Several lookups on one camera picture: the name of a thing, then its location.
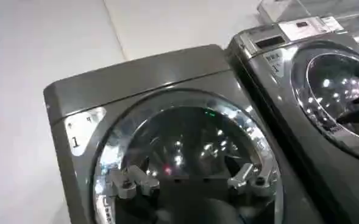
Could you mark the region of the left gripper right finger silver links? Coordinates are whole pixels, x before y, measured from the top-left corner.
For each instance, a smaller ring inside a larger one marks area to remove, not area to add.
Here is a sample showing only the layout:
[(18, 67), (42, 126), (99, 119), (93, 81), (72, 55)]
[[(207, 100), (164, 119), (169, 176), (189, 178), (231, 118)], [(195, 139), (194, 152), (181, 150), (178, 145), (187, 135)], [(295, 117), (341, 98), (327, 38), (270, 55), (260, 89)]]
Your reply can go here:
[(273, 164), (258, 169), (252, 163), (227, 180), (227, 185), (238, 195), (253, 194), (256, 197), (273, 197), (277, 191), (277, 169)]

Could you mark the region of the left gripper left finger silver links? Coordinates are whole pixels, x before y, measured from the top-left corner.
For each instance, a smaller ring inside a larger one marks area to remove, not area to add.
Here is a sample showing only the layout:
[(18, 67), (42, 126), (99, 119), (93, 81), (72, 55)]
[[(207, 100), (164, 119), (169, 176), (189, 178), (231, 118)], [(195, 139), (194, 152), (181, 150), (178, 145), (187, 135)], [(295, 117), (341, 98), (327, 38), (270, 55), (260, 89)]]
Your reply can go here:
[(130, 200), (137, 195), (151, 197), (160, 190), (160, 181), (147, 173), (150, 159), (145, 157), (141, 164), (131, 164), (123, 169), (110, 169), (110, 197)]

